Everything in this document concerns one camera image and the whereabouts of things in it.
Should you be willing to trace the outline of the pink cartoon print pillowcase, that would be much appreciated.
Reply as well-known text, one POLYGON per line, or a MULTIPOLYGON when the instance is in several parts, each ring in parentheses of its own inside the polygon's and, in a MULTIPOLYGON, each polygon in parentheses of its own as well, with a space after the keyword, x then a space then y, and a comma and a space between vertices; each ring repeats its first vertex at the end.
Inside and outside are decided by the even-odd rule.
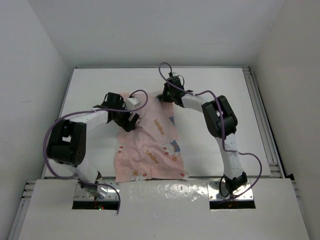
POLYGON ((147 104, 137 112, 135 129, 118 133, 115 181, 188 180, 173 104, 160 101, 154 94, 136 93, 134 96, 147 104))

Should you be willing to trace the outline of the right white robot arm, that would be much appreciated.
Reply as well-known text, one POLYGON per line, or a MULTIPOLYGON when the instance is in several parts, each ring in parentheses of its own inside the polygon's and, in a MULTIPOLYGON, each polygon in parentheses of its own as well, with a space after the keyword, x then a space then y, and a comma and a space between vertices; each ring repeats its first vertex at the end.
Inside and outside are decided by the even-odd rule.
POLYGON ((201 93, 185 90, 180 77, 169 74, 160 100, 203 114, 207 130, 218 143, 225 188, 232 195, 247 183, 247 174, 241 165, 236 144, 238 119, 225 96, 216 96, 210 90, 201 93))

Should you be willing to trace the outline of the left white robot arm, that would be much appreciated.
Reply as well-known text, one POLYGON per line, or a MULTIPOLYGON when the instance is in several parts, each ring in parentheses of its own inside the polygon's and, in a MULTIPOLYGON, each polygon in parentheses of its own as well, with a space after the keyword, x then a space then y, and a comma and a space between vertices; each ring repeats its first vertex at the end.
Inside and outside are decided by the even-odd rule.
POLYGON ((86 157, 87 134, 93 129, 115 122, 126 132, 135 129, 139 115, 134 113, 140 100, 130 95, 109 92, 101 104, 93 106, 92 110, 68 114, 55 121, 45 137, 46 160, 66 166, 72 172, 81 188, 96 198, 103 198, 109 187, 102 183, 101 173, 90 166, 86 157))

